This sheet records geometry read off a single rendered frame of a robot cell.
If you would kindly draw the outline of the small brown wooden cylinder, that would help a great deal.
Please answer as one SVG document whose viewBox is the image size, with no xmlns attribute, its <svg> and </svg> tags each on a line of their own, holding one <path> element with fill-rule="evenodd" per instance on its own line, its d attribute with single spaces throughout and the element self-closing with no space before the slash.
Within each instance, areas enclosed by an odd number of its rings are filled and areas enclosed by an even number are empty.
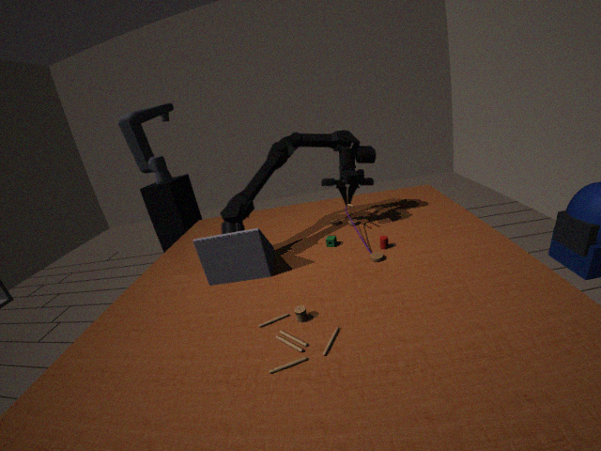
<svg viewBox="0 0 601 451">
<path fill-rule="evenodd" d="M 298 322 L 305 322 L 308 319 L 306 307 L 304 305 L 296 306 L 295 313 Z"/>
</svg>

